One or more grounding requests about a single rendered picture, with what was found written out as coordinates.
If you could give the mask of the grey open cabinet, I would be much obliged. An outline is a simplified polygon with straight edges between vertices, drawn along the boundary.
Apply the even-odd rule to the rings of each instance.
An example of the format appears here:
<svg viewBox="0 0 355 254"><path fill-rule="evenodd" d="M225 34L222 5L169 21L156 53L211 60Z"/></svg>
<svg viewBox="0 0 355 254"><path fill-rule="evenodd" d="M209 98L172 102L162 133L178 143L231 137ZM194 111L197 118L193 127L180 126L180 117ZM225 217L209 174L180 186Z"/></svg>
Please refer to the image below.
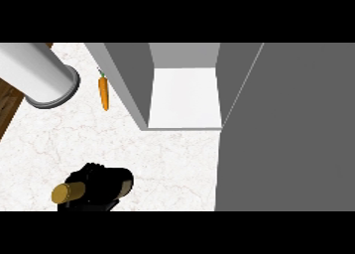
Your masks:
<svg viewBox="0 0 355 254"><path fill-rule="evenodd" d="M88 43L144 131L221 130L262 43Z"/></svg>

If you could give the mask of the black wine bottle gold cap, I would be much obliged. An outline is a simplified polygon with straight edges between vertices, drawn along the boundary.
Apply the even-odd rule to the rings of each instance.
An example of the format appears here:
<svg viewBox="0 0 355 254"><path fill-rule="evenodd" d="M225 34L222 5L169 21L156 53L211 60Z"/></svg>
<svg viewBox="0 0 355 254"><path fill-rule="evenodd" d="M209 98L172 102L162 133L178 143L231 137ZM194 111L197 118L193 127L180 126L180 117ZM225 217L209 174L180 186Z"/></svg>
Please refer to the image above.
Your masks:
<svg viewBox="0 0 355 254"><path fill-rule="evenodd" d="M58 211L112 211L132 187L134 174L129 169L86 163L54 188L53 202L58 205Z"/></svg>

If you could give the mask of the orange carrot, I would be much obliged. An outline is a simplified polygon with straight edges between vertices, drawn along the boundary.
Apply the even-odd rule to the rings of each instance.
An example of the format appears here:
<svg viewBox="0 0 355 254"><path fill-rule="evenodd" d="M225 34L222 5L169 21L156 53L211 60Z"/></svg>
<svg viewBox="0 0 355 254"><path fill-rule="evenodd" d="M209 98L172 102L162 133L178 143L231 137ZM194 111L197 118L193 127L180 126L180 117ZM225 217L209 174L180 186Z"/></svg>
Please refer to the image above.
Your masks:
<svg viewBox="0 0 355 254"><path fill-rule="evenodd" d="M100 91L100 97L101 97L101 105L103 105L104 111L107 111L109 110L109 83L107 83L107 78L101 69L98 69L98 72L100 72L98 91Z"/></svg>

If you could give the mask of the white cylinder with grey rim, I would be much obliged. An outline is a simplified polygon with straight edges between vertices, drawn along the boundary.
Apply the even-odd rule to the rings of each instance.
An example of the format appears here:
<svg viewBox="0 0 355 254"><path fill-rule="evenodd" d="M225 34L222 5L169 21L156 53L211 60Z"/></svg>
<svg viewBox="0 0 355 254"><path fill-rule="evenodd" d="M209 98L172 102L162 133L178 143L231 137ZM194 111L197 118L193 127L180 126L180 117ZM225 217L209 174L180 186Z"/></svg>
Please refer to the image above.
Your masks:
<svg viewBox="0 0 355 254"><path fill-rule="evenodd" d="M0 43L0 78L41 109L61 106L82 82L78 70L63 63L45 43Z"/></svg>

